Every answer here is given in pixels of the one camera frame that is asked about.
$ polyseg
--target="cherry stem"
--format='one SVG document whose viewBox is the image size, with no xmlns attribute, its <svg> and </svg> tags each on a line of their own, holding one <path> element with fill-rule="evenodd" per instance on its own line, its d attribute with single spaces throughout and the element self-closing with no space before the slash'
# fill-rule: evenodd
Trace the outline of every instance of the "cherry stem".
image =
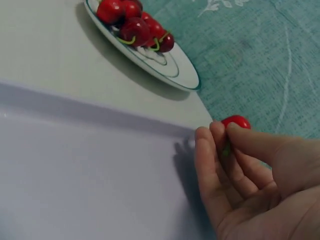
<svg viewBox="0 0 320 240">
<path fill-rule="evenodd" d="M 223 157 L 228 157 L 231 153 L 231 143 L 229 140 L 226 141 L 225 147 L 222 151 L 222 156 Z"/>
<path fill-rule="evenodd" d="M 160 39 L 159 39 L 159 43 L 162 43 L 162 41 L 165 39 L 166 36 L 168 36 L 170 34 L 170 31 L 167 31 Z"/>
<path fill-rule="evenodd" d="M 152 50 L 152 51 L 159 51 L 159 49 L 160 49 L 160 44 L 159 44 L 159 42 L 158 42 L 158 39 L 155 37 L 154 39 L 154 42 L 155 42 L 155 44 L 156 44 L 156 47 L 155 48 L 152 48 L 152 47 L 150 47 L 149 49 L 150 50 Z"/>
<path fill-rule="evenodd" d="M 136 36 L 133 36 L 132 40 L 131 41 L 126 41 L 126 40 L 123 40 L 121 39 L 120 37 L 117 37 L 116 39 L 118 39 L 118 41 L 122 44 L 126 44 L 126 45 L 131 45 L 133 44 L 135 41 L 136 41 Z"/>
</svg>

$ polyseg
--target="white plate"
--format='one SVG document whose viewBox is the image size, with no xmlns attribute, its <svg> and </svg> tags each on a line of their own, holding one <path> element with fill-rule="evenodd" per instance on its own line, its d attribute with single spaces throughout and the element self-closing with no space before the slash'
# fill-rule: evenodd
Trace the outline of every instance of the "white plate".
<svg viewBox="0 0 320 240">
<path fill-rule="evenodd" d="M 158 54 L 142 47 L 132 48 L 119 42 L 96 16 L 99 2 L 84 0 L 85 8 L 95 25 L 107 39 L 131 61 L 159 80 L 183 91 L 194 92 L 201 88 L 198 73 L 177 43 L 170 52 Z"/>
</svg>

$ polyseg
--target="blue tablecloth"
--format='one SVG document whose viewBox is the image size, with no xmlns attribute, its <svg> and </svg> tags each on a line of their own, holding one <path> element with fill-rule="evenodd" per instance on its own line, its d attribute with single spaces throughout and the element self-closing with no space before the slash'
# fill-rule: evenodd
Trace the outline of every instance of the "blue tablecloth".
<svg viewBox="0 0 320 240">
<path fill-rule="evenodd" d="M 145 0 L 190 57 L 213 118 L 320 137 L 319 0 Z"/>
</svg>

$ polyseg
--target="cherry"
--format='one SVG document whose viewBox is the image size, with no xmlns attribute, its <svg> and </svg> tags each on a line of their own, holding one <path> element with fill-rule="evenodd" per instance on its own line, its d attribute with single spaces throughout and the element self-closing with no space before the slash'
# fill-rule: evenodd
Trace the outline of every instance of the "cherry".
<svg viewBox="0 0 320 240">
<path fill-rule="evenodd" d="M 251 129 L 251 125 L 249 121 L 244 116 L 240 116 L 240 115 L 229 116 L 226 119 L 222 120 L 221 122 L 225 128 L 227 128 L 227 126 L 233 122 L 244 129 Z"/>
<path fill-rule="evenodd" d="M 160 49 L 158 50 L 160 53 L 167 53 L 174 48 L 175 38 L 174 36 L 167 32 L 159 39 Z"/>
<path fill-rule="evenodd" d="M 125 19 L 130 19 L 134 17 L 140 18 L 142 15 L 142 10 L 139 7 L 139 5 L 131 0 L 124 0 L 122 1 L 122 4 L 125 9 Z"/>
<path fill-rule="evenodd" d="M 120 28 L 119 36 L 121 42 L 140 47 L 150 39 L 150 31 L 148 25 L 140 17 L 131 17 Z"/>
<path fill-rule="evenodd" d="M 143 12 L 142 12 L 142 15 L 141 15 L 141 18 L 142 18 L 143 20 L 147 20 L 147 19 L 152 19 L 152 16 L 151 16 L 149 13 L 143 11 Z"/>
<path fill-rule="evenodd" d="M 125 8 L 120 0 L 103 0 L 96 11 L 101 22 L 113 25 L 125 15 Z"/>
<path fill-rule="evenodd" d="M 150 39 L 149 41 L 145 44 L 146 47 L 151 47 L 155 44 L 155 39 L 159 40 L 166 34 L 166 31 L 164 28 L 161 26 L 160 23 L 158 23 L 156 20 L 153 18 L 147 18 L 144 20 L 147 26 L 149 27 L 150 30 Z"/>
<path fill-rule="evenodd" d="M 130 1 L 135 2 L 139 6 L 141 11 L 144 9 L 144 6 L 142 5 L 142 3 L 139 0 L 130 0 Z"/>
</svg>

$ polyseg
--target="fingernail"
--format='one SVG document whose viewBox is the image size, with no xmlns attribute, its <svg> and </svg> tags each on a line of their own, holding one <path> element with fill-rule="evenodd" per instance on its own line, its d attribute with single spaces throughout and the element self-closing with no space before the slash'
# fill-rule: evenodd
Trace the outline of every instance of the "fingernail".
<svg viewBox="0 0 320 240">
<path fill-rule="evenodd" d="M 228 124 L 228 128 L 229 128 L 229 129 L 236 129 L 236 128 L 238 128 L 238 127 L 239 127 L 239 125 L 236 124 L 235 122 L 230 122 L 230 123 Z"/>
</svg>

